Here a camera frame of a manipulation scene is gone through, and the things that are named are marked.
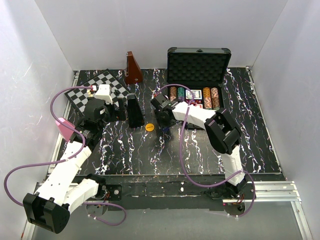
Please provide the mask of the blue small blind button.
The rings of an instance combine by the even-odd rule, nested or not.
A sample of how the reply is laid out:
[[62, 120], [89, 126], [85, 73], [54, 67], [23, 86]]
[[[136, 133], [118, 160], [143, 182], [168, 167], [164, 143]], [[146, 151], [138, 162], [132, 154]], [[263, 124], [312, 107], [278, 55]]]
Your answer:
[[165, 133], [165, 132], [167, 132], [167, 131], [169, 131], [169, 130], [170, 130], [170, 128], [169, 128], [169, 127], [165, 127], [165, 128], [162, 128], [162, 130], [161, 130], [161, 131]]

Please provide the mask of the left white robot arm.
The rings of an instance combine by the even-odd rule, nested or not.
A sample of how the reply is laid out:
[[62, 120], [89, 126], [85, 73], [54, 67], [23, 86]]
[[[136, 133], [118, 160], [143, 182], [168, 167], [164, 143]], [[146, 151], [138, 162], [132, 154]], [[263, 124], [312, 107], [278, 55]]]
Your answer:
[[58, 163], [46, 181], [35, 191], [27, 193], [22, 201], [28, 222], [59, 234], [67, 225], [71, 213], [86, 200], [120, 200], [122, 187], [107, 184], [105, 178], [92, 173], [70, 189], [81, 166], [92, 154], [102, 138], [106, 123], [117, 119], [115, 105], [106, 99], [89, 97], [83, 117], [73, 126], [83, 134], [69, 138], [62, 163]]

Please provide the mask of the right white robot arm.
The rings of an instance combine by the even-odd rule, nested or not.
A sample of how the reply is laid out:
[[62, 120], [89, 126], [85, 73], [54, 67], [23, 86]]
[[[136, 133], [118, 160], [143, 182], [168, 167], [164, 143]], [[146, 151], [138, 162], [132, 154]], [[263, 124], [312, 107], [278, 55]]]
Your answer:
[[183, 163], [182, 147], [179, 148], [180, 164], [185, 177], [201, 188], [215, 188], [226, 185], [227, 195], [237, 199], [245, 192], [245, 172], [240, 157], [242, 131], [225, 108], [209, 110], [177, 99], [169, 100], [163, 94], [156, 95], [151, 104], [160, 128], [169, 128], [177, 121], [193, 124], [206, 131], [211, 146], [221, 154], [225, 180], [211, 185], [197, 183], [191, 179]]

